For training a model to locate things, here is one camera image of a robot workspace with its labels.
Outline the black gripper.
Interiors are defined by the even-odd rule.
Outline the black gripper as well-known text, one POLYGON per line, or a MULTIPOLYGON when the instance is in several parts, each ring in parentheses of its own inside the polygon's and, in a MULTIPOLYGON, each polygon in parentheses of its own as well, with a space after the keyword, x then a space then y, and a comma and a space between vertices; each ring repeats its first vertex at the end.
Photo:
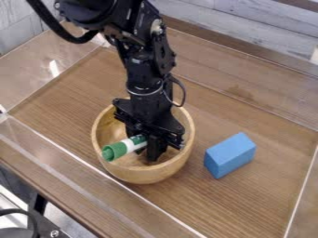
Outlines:
POLYGON ((172 115, 172 92, 150 95, 131 94, 128 99, 115 99, 115 119, 126 126, 127 137, 147 138, 147 160, 156 162, 168 147, 183 148, 186 127, 172 115))

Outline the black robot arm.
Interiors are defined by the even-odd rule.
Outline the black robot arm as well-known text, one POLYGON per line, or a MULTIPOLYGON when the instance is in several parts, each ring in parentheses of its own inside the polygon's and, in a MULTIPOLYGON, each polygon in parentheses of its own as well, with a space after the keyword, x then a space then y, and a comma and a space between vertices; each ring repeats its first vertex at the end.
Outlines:
POLYGON ((171 109, 172 76, 176 54, 168 45, 167 25, 150 0, 53 0, 61 17, 85 30, 72 35, 53 17, 41 0, 27 0, 51 31, 65 41, 84 44, 102 34, 116 48, 127 71, 130 96, 115 99, 115 119, 126 125, 128 136, 143 135, 143 151, 154 162, 167 148, 183 148, 186 128, 171 109))

